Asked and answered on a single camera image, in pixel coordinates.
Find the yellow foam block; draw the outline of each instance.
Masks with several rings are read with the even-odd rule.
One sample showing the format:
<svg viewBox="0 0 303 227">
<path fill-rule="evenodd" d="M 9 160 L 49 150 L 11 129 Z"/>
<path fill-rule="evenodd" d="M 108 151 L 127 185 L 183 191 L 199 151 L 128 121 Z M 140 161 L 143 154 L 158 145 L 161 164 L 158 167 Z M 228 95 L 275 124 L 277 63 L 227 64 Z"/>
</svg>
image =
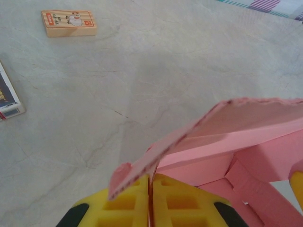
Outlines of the yellow foam block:
<svg viewBox="0 0 303 227">
<path fill-rule="evenodd" d="M 156 174 L 153 181 L 155 227 L 228 227 L 214 203 L 228 200 Z"/>
<path fill-rule="evenodd" d="M 289 180 L 301 209 L 303 210 L 303 173 L 295 172 Z"/>
<path fill-rule="evenodd" d="M 89 205 L 78 227 L 147 227 L 147 191 L 148 175 L 145 175 L 114 201 L 107 201 L 108 189 L 78 201 L 73 207 Z"/>
</svg>

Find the striped fabric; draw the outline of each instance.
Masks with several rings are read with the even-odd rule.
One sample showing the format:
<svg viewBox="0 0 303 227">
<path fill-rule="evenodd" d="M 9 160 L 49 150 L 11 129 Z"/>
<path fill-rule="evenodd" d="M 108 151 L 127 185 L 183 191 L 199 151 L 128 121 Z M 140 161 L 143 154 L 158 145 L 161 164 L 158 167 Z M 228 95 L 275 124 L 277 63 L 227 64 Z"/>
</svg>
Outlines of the striped fabric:
<svg viewBox="0 0 303 227">
<path fill-rule="evenodd" d="M 248 8 L 269 13 L 280 1 L 281 0 L 254 0 Z"/>
<path fill-rule="evenodd" d="M 303 20 L 303 12 L 299 16 L 297 16 L 295 20 Z"/>
<path fill-rule="evenodd" d="M 217 0 L 234 6 L 303 21 L 303 0 Z"/>
</svg>

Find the pink paper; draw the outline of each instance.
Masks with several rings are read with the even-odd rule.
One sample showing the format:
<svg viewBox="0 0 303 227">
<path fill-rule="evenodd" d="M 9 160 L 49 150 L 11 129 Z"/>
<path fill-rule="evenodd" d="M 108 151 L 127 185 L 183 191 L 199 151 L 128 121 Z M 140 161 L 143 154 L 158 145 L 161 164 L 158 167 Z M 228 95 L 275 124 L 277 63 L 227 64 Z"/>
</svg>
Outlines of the pink paper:
<svg viewBox="0 0 303 227">
<path fill-rule="evenodd" d="M 244 149 L 236 158 L 260 181 L 287 180 L 291 170 L 303 170 L 303 130 Z"/>
<path fill-rule="evenodd" d="M 248 202 L 266 227 L 302 227 L 303 216 L 269 183 L 253 178 L 239 162 L 226 178 L 233 190 Z"/>
<path fill-rule="evenodd" d="M 301 130 L 302 103 L 301 99 L 276 98 L 220 102 L 198 121 L 153 144 L 127 174 L 115 172 L 111 178 L 115 184 L 109 186 L 109 199 L 115 198 L 143 174 L 154 173 L 167 154 L 159 165 L 162 171 L 233 153 Z"/>
<path fill-rule="evenodd" d="M 233 154 L 227 154 L 166 170 L 158 167 L 157 173 L 199 186 L 224 178 L 232 158 Z"/>
<path fill-rule="evenodd" d="M 238 212 L 248 226 L 264 226 L 264 223 L 259 216 L 254 212 L 249 204 L 244 204 L 241 196 L 233 190 L 232 185 L 227 179 L 224 178 L 218 181 L 207 183 L 199 186 L 199 188 L 228 199 L 231 202 L 232 207 Z"/>
</svg>

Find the red edge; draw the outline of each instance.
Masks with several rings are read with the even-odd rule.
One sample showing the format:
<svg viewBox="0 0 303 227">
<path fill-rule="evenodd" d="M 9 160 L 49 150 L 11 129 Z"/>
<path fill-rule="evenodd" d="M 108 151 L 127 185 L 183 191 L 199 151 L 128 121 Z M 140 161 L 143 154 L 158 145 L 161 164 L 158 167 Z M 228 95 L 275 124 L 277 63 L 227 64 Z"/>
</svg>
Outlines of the red edge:
<svg viewBox="0 0 303 227">
<path fill-rule="evenodd" d="M 150 225 L 150 227 L 154 227 L 155 223 L 154 223 L 154 215 L 153 215 L 153 187 L 152 187 L 152 183 L 149 184 L 148 183 L 148 210 L 149 210 L 149 218 L 148 221 Z"/>
<path fill-rule="evenodd" d="M 5 120 L 6 118 L 5 118 L 5 116 L 0 112 L 0 118 L 2 119 L 2 120 Z"/>
</svg>

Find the black plastic part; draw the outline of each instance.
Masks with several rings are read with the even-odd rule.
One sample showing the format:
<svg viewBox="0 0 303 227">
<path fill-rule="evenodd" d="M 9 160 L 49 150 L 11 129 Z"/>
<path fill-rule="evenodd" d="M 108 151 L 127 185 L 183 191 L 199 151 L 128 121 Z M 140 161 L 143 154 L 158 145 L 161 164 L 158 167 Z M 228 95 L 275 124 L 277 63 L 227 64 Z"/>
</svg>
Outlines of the black plastic part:
<svg viewBox="0 0 303 227">
<path fill-rule="evenodd" d="M 78 227 L 88 209 L 86 203 L 70 208 L 56 227 Z"/>
<path fill-rule="evenodd" d="M 231 206 L 221 202 L 215 202 L 214 206 L 217 208 L 228 227 L 249 227 Z"/>
</svg>

